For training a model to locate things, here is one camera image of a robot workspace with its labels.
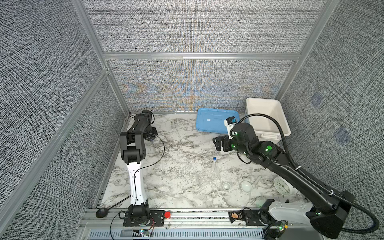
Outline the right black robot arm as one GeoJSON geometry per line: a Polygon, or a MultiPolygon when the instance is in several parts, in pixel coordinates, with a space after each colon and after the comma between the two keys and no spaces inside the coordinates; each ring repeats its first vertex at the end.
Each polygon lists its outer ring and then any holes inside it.
{"type": "Polygon", "coordinates": [[[340,232],[369,234],[379,228],[379,219],[356,204],[354,195],[348,191],[334,190],[298,165],[289,153],[285,137],[282,137],[283,149],[270,141],[260,141],[253,126],[246,123],[247,118],[245,116],[237,121],[235,117],[229,117],[224,120],[228,134],[213,139],[216,150],[235,151],[237,156],[245,155],[252,163],[283,178],[310,203],[309,207],[305,207],[267,200],[259,210],[262,223],[273,225],[276,222],[289,221],[311,225],[318,233],[330,239],[336,239],[340,232]],[[373,221],[372,226],[364,229],[345,228],[344,223],[351,208],[369,216],[373,221]]]}

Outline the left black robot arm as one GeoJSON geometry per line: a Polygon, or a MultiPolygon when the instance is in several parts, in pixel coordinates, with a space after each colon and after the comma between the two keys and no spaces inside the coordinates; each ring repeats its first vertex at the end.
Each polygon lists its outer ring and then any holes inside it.
{"type": "Polygon", "coordinates": [[[157,135],[156,128],[152,127],[153,123],[153,113],[149,109],[144,109],[134,116],[131,128],[120,133],[119,136],[121,158],[129,172],[131,203],[127,218],[132,224],[148,224],[151,218],[142,176],[142,160],[147,154],[145,141],[151,141],[157,135]]]}

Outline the blue plastic bin lid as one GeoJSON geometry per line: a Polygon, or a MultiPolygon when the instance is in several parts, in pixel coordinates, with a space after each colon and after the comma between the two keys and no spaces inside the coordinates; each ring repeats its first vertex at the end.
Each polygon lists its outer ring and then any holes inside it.
{"type": "Polygon", "coordinates": [[[235,117],[237,121],[240,120],[237,111],[200,108],[197,113],[196,129],[201,132],[227,134],[224,121],[229,117],[235,117]]]}

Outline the white mortar bowl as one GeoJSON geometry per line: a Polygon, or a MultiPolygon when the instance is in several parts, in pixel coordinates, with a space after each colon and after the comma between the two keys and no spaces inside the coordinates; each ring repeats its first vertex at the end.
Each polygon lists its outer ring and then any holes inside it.
{"type": "Polygon", "coordinates": [[[251,184],[250,182],[248,182],[248,181],[242,181],[242,182],[240,183],[240,188],[241,188],[241,190],[242,190],[244,193],[247,193],[247,194],[251,193],[252,190],[253,190],[253,186],[252,186],[252,184],[251,184]]]}

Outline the small white round dish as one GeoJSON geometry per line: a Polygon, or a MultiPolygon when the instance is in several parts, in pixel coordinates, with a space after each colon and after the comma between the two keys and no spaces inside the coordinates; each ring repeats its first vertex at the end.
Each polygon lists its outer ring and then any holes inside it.
{"type": "Polygon", "coordinates": [[[228,182],[224,182],[222,183],[222,188],[225,190],[225,191],[229,191],[231,189],[231,184],[228,183],[228,182]]]}

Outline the red emergency stop button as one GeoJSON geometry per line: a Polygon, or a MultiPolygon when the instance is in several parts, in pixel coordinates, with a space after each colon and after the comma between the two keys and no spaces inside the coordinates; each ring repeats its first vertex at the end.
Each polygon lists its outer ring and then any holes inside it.
{"type": "Polygon", "coordinates": [[[164,214],[165,219],[170,219],[171,218],[171,212],[166,211],[164,214]]]}

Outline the black round microphone puck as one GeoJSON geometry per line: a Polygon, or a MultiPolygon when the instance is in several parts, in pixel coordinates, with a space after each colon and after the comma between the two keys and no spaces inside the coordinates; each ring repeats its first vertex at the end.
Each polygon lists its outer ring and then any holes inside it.
{"type": "Polygon", "coordinates": [[[109,213],[108,208],[100,208],[96,211],[95,216],[98,219],[105,218],[109,213]]]}

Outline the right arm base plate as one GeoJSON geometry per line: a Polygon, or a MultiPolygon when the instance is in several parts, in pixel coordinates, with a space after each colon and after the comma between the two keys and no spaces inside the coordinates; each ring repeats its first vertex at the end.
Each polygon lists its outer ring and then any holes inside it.
{"type": "Polygon", "coordinates": [[[264,226],[265,224],[262,222],[258,209],[243,209],[243,214],[245,217],[246,226],[254,227],[254,226],[264,226]]]}

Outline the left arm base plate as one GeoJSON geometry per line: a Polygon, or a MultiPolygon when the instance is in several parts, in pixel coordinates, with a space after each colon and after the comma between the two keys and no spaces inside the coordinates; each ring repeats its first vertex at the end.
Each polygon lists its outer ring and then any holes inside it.
{"type": "Polygon", "coordinates": [[[150,210],[148,215],[135,216],[133,213],[127,213],[124,218],[124,227],[163,227],[165,221],[164,210],[150,210]]]}

